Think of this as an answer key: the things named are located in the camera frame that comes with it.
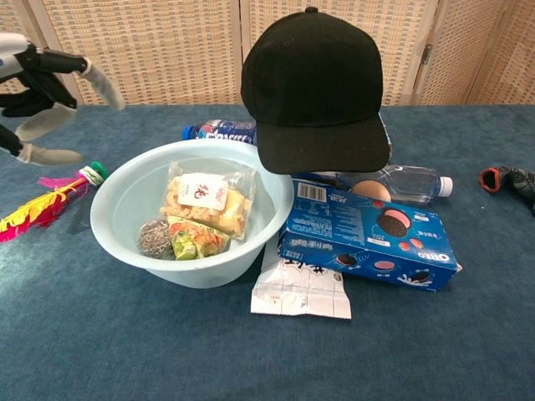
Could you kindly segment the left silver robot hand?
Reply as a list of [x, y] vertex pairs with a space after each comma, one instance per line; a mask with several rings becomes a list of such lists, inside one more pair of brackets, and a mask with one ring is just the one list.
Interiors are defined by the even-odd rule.
[[25, 90], [1, 95], [1, 115], [25, 117], [15, 131], [1, 128], [1, 150], [33, 165], [79, 163], [83, 156], [72, 150], [46, 149], [32, 141], [57, 129], [77, 111], [77, 100], [56, 77], [76, 73], [89, 81], [108, 106], [122, 110], [125, 100], [115, 83], [89, 58], [38, 48], [20, 33], [1, 34], [1, 81], [17, 79]]

